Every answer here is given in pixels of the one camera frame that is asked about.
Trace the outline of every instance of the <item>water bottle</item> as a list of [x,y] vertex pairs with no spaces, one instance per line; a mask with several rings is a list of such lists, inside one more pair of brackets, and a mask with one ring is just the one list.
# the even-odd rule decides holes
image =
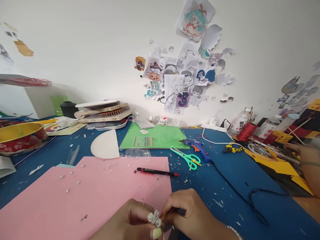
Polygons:
[[273,118],[268,118],[251,138],[258,142],[263,142],[263,140],[265,140],[280,124],[281,118],[280,115],[274,115]]
[[151,121],[153,124],[158,125],[166,125],[171,127],[180,127],[180,120],[176,118],[168,118],[166,116],[150,116],[149,121]]
[[231,136],[237,136],[242,128],[247,124],[250,118],[250,108],[246,108],[244,111],[240,112],[239,115],[232,121],[228,134]]

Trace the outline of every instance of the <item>black cable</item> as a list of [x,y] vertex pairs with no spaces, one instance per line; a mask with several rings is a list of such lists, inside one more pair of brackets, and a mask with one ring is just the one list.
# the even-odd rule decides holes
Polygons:
[[256,207],[255,207],[255,205],[254,205],[254,203],[253,203],[253,195],[254,195],[255,193],[257,193],[257,192],[266,192],[266,193],[272,193],[272,194],[276,194],[276,195],[279,195],[279,196],[287,197],[287,196],[289,196],[288,191],[281,187],[281,188],[285,191],[285,194],[281,194],[281,193],[273,192],[273,191],[270,191],[270,190],[255,188],[255,189],[253,189],[253,190],[249,193],[248,197],[249,197],[249,200],[250,200],[250,201],[248,201],[248,200],[245,199],[245,198],[234,188],[234,186],[226,179],[226,177],[220,172],[220,170],[217,168],[216,164],[215,164],[212,160],[210,160],[210,163],[215,167],[215,169],[217,170],[217,172],[218,172],[218,173],[220,174],[220,176],[227,182],[227,184],[229,184],[229,186],[236,192],[236,194],[238,194],[238,196],[239,196],[240,198],[242,198],[242,200],[251,207],[251,209],[252,209],[252,211],[253,211],[253,214],[258,218],[258,220],[259,220],[263,225],[269,227],[269,223],[268,223],[267,219],[262,215],[262,213],[260,213],[260,212],[256,209]]

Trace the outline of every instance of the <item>black container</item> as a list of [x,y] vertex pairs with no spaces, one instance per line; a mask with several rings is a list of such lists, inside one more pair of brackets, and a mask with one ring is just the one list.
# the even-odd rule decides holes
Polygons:
[[62,113],[65,117],[69,117],[69,118],[76,118],[74,116],[75,112],[78,112],[79,109],[76,108],[76,104],[73,102],[64,102],[60,105]]

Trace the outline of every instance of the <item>red thread spool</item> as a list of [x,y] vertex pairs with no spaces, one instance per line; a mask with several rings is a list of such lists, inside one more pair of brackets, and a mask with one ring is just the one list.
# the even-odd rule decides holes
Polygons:
[[237,138],[240,141],[247,141],[248,138],[250,137],[250,135],[253,133],[253,131],[257,128],[257,125],[253,124],[253,123],[247,123],[244,128],[242,129],[242,131],[239,133],[239,135],[237,136]]

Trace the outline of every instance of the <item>red pen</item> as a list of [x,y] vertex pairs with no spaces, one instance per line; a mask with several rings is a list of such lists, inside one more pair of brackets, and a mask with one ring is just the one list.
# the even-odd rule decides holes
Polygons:
[[180,176],[178,173],[165,172],[165,171],[153,170],[153,169],[148,169],[148,168],[137,168],[137,171],[140,171],[141,173],[168,175],[168,176],[172,176],[172,177],[179,177]]

